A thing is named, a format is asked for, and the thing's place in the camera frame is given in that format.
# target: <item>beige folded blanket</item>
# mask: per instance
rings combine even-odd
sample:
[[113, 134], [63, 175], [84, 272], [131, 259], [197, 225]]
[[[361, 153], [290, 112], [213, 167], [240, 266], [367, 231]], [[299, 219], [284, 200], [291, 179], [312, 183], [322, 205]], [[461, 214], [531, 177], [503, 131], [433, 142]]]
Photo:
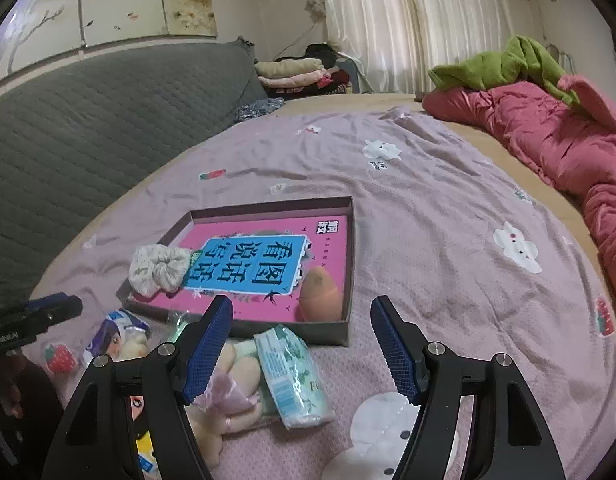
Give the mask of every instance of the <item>beige folded blanket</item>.
[[325, 68], [320, 68], [306, 74], [297, 74], [281, 79], [269, 79], [261, 75], [258, 76], [258, 79], [267, 88], [302, 88], [319, 82], [327, 73], [328, 71]]
[[255, 64], [257, 75], [269, 79], [281, 79], [293, 75], [305, 74], [323, 68], [322, 60], [313, 57], [305, 59], [285, 59], [275, 62], [261, 62]]

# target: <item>hand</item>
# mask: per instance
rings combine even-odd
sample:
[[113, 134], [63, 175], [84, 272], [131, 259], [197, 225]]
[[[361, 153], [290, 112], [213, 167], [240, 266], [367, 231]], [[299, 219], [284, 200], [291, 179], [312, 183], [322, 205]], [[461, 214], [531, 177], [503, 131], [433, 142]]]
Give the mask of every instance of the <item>hand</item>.
[[24, 416], [21, 407], [21, 392], [16, 380], [24, 371], [28, 360], [20, 354], [0, 356], [0, 398], [5, 398], [10, 404], [10, 415], [17, 419]]

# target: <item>cartoon cloud print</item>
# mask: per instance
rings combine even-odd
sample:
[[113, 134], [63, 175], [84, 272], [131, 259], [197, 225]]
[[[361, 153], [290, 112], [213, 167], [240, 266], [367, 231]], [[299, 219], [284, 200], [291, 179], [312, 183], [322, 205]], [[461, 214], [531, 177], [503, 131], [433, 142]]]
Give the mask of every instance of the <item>cartoon cloud print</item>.
[[[408, 444], [419, 406], [391, 392], [366, 399], [350, 425], [353, 447], [339, 453], [324, 468], [322, 480], [386, 480], [392, 477]], [[457, 433], [448, 467], [457, 454]]]
[[513, 260], [519, 267], [533, 274], [542, 271], [541, 266], [535, 260], [539, 254], [537, 246], [530, 240], [526, 240], [524, 234], [509, 222], [504, 223], [503, 229], [495, 229], [492, 238], [499, 247], [504, 249], [504, 256]]
[[399, 154], [402, 152], [394, 144], [388, 142], [381, 142], [380, 140], [366, 141], [366, 145], [363, 149], [364, 156], [367, 158], [382, 158], [383, 160], [393, 160], [398, 158], [402, 160]]

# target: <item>white scrunchie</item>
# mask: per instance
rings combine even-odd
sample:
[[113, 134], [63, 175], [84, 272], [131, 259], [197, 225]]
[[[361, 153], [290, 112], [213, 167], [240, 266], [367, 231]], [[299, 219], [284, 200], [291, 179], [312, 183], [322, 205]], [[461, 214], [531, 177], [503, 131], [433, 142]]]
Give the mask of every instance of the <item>white scrunchie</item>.
[[190, 249], [153, 244], [139, 247], [128, 271], [133, 290], [151, 298], [160, 289], [176, 292], [190, 266]]

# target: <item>sheer white curtain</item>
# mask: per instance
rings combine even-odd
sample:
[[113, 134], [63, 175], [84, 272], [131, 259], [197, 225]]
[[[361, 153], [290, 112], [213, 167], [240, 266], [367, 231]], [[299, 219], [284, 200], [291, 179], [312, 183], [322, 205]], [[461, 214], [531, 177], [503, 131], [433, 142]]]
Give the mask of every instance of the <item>sheer white curtain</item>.
[[374, 92], [429, 91], [426, 72], [512, 33], [507, 0], [325, 0], [328, 42], [357, 63]]

